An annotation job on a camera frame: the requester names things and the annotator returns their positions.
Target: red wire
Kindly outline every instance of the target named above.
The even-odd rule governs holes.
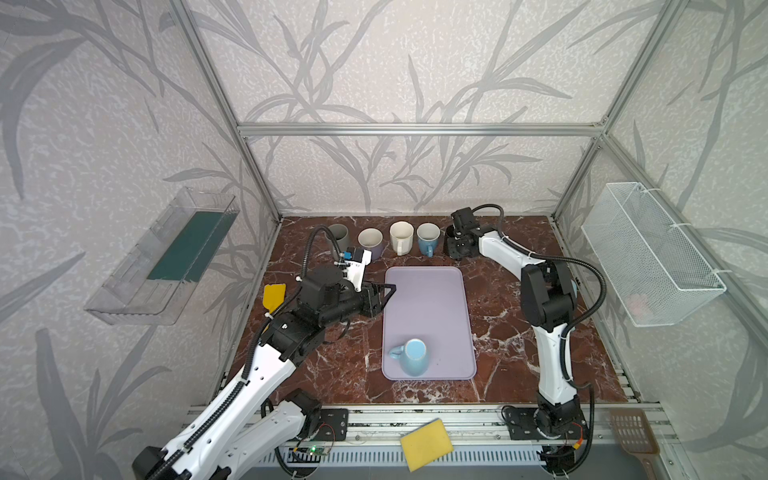
[[[328,448],[328,452],[327,452],[327,453],[329,453],[329,452],[331,451],[331,449],[333,448],[333,445],[336,443],[336,430],[334,430],[334,429],[333,429],[333,427],[332,427],[331,425],[329,425],[329,424],[327,424],[327,423],[323,422],[323,423],[321,423],[321,424],[320,424],[320,426],[319,426],[319,427],[317,427],[317,432],[319,432],[319,431],[320,431],[320,429],[321,429],[323,426],[326,426],[326,427],[328,427],[329,429],[331,429],[331,433],[333,434],[333,439],[331,440],[331,446],[330,446],[330,448]]]
[[[576,422],[571,422],[571,423],[576,425],[580,431],[578,434],[578,441],[576,443],[581,444],[584,441],[584,427],[582,427],[581,424]]]

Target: blue mug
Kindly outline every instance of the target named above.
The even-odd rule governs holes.
[[[422,223],[419,225],[416,235],[419,236],[419,250],[421,250],[422,255],[432,258],[440,238],[440,227],[434,223]]]
[[[396,346],[389,351],[389,356],[400,361],[402,371],[410,376],[421,376],[429,366],[427,345],[419,339],[411,339],[405,345]]]

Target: yellow sponge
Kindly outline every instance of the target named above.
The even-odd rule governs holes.
[[[272,313],[275,309],[283,303],[286,298],[286,284],[278,283],[275,285],[264,286],[264,300],[262,304],[264,308]]]
[[[402,437],[400,445],[411,472],[453,452],[453,444],[441,419]]]

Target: lavender tray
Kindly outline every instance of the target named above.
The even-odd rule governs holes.
[[[384,309],[382,371],[390,380],[469,380],[477,372],[462,271],[455,266],[394,266],[397,292]],[[427,345],[424,375],[404,373],[388,352],[410,339]]]

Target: clear plastic shelf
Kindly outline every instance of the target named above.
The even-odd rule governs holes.
[[[110,325],[173,325],[239,212],[234,195],[182,188],[85,310]]]

